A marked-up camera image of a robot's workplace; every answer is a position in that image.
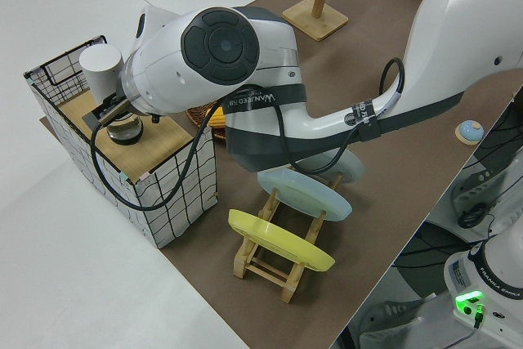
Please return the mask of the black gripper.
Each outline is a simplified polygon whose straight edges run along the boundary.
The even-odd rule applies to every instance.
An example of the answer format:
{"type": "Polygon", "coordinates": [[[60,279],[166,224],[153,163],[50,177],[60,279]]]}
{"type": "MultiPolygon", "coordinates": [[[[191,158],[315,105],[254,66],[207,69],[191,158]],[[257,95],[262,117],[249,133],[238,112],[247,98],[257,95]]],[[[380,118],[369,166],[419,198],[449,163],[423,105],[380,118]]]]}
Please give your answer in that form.
{"type": "Polygon", "coordinates": [[[83,116],[85,124],[99,124],[97,117],[106,117],[111,115],[113,117],[122,117],[129,113],[127,99],[123,96],[108,96],[103,100],[102,104],[96,108],[96,114],[89,112],[83,116]]]}

